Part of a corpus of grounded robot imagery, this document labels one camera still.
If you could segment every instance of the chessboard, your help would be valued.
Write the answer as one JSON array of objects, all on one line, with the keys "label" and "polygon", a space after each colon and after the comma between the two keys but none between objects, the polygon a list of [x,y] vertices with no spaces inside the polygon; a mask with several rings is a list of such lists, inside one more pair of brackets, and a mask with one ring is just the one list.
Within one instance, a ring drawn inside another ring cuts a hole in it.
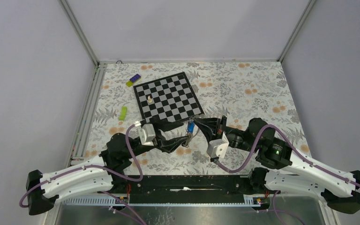
[{"label": "chessboard", "polygon": [[184,72],[136,85],[134,89],[142,118],[147,122],[152,117],[169,122],[186,121],[203,114]]}]

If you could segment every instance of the blue object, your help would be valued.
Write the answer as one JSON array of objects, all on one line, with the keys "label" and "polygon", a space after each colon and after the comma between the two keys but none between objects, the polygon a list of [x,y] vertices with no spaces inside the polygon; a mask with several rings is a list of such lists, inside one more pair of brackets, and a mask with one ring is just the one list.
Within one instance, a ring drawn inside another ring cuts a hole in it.
[{"label": "blue object", "polygon": [[140,79],[140,77],[141,77],[141,76],[140,76],[139,74],[136,74],[136,75],[134,75],[132,78],[130,78],[130,81],[134,83],[134,82],[136,82],[138,79]]},{"label": "blue object", "polygon": [[194,126],[195,126],[194,122],[190,120],[187,124],[187,132],[192,134],[194,131]]}]

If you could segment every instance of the floral tablecloth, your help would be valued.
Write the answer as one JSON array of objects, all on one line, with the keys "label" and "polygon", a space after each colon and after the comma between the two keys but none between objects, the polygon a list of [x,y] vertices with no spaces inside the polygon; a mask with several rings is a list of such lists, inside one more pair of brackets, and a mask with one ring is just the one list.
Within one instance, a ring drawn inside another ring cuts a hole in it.
[{"label": "floral tablecloth", "polygon": [[[187,74],[206,117],[225,115],[227,125],[238,129],[246,129],[251,118],[261,117],[279,127],[298,149],[310,154],[281,64],[234,62],[108,64],[84,156],[99,154],[113,134],[125,133],[131,124],[142,119],[133,87],[125,85],[129,78],[140,74],[142,78],[136,84],[141,84],[182,71]],[[127,107],[125,121],[118,120],[122,106]],[[185,129],[180,127],[165,136],[183,136]],[[136,129],[130,136],[137,136]],[[146,175],[227,174],[209,161],[207,146],[199,132],[188,148],[179,147],[172,154],[153,149],[137,160]],[[247,154],[229,148],[221,162],[229,168],[238,168]],[[248,174],[256,166],[259,163],[253,159],[239,174]],[[125,174],[138,174],[134,163]]]}]

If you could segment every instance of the white wall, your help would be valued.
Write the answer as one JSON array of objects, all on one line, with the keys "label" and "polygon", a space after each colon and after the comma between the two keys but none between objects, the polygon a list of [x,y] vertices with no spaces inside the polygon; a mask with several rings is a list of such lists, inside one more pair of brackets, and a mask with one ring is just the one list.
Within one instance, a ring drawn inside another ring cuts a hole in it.
[{"label": "white wall", "polygon": [[58,1],[0,0],[0,225],[41,220],[18,201],[64,167],[93,68]]},{"label": "white wall", "polygon": [[360,1],[317,1],[283,66],[313,156],[360,170]]},{"label": "white wall", "polygon": [[100,60],[277,59],[308,0],[69,0]]}]

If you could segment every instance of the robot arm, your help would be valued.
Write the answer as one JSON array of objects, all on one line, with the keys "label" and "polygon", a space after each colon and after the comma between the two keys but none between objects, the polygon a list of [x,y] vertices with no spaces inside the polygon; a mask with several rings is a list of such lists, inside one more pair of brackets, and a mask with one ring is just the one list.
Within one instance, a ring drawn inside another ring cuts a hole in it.
[{"label": "robot arm", "polygon": [[[264,179],[267,190],[313,196],[327,202],[331,208],[344,213],[352,214],[360,209],[360,193],[356,192],[358,187],[352,184],[352,181],[360,184],[360,171],[344,172],[312,159],[298,150],[295,153],[285,141],[274,137],[275,129],[273,128],[264,130],[256,148],[252,149],[257,134],[267,125],[262,119],[252,119],[245,131],[227,127],[225,116],[222,119],[195,118],[194,123],[208,141],[207,152],[211,157],[210,160],[220,167],[224,166],[218,160],[225,156],[228,146],[249,152],[254,151],[257,153],[256,161],[270,169],[270,171],[267,170]],[[241,169],[225,170],[235,173]],[[339,177],[334,177],[328,174],[328,171],[347,178],[349,181],[345,182]]]},{"label": "robot arm", "polygon": [[[143,124],[141,128],[138,128],[139,137],[128,138],[134,154],[137,156],[154,148],[165,153],[175,151],[180,144],[189,139],[189,136],[166,140],[161,131],[169,131],[181,125],[183,123],[151,119],[150,124]],[[51,173],[42,174],[39,170],[30,172],[27,190],[43,184],[27,196],[29,214],[37,215],[46,212],[53,208],[55,203],[74,196],[115,188],[114,184],[122,183],[124,179],[110,174],[106,169],[123,174],[123,170],[131,165],[129,160],[131,158],[125,135],[117,133],[107,143],[107,150],[83,163]]]}]

